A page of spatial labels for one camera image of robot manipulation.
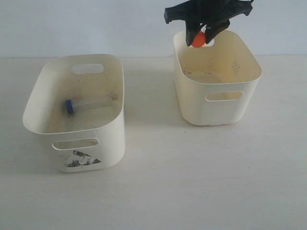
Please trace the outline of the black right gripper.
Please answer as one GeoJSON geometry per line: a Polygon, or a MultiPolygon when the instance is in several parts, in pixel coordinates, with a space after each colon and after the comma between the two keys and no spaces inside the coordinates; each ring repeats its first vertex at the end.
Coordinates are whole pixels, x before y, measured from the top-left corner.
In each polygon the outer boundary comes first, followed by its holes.
{"type": "Polygon", "coordinates": [[[229,19],[240,14],[248,16],[252,3],[251,0],[188,0],[165,8],[164,19],[166,23],[185,22],[187,46],[191,46],[195,35],[206,25],[205,43],[209,44],[229,27],[229,19]]]}

